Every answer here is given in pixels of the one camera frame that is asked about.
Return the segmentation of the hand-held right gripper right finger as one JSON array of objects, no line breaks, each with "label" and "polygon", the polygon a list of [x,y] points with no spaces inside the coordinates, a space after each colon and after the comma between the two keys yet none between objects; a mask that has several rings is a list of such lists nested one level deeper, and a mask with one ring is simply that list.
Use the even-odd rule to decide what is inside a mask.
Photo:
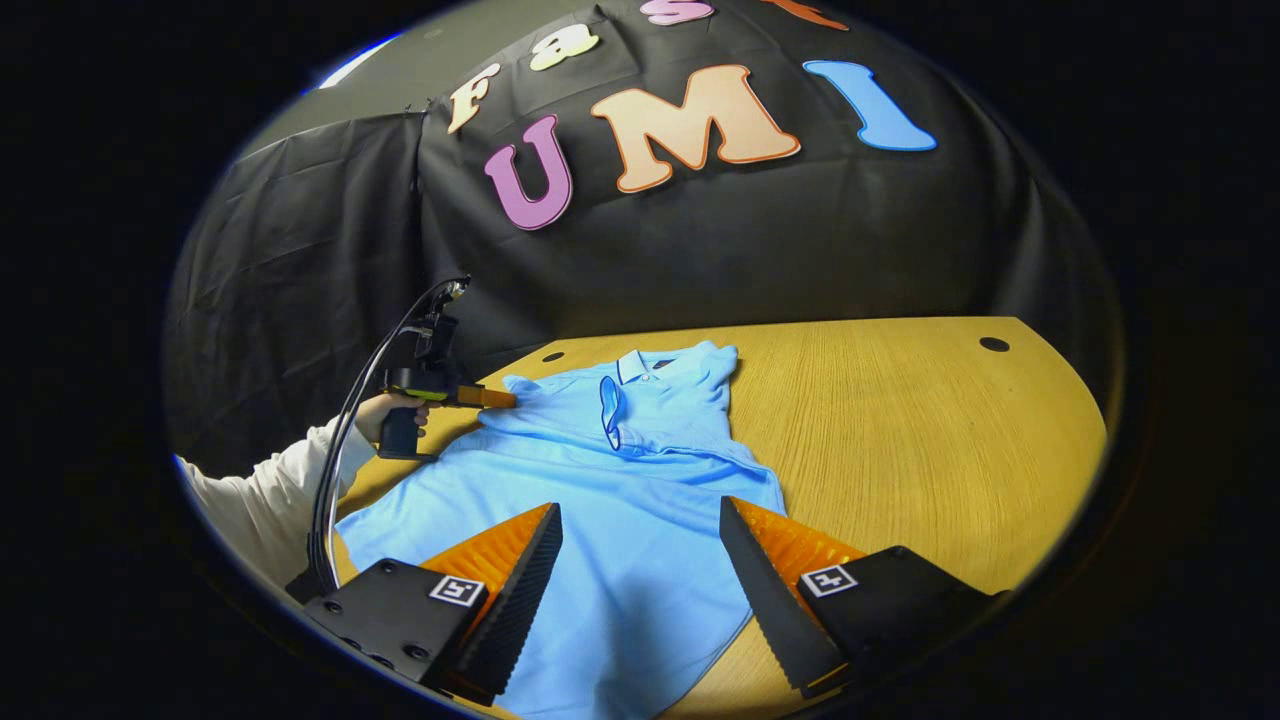
[{"label": "hand-held right gripper right finger", "polygon": [[767,644],[805,698],[887,680],[1004,600],[905,546],[865,553],[733,496],[721,500],[719,538]]}]

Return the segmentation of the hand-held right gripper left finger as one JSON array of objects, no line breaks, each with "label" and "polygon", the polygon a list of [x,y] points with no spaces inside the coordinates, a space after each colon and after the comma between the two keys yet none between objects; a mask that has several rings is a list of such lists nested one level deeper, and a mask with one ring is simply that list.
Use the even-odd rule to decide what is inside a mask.
[{"label": "hand-held right gripper left finger", "polygon": [[303,610],[407,680],[490,706],[507,689],[562,541],[561,506],[543,503],[419,565],[383,559]]}]

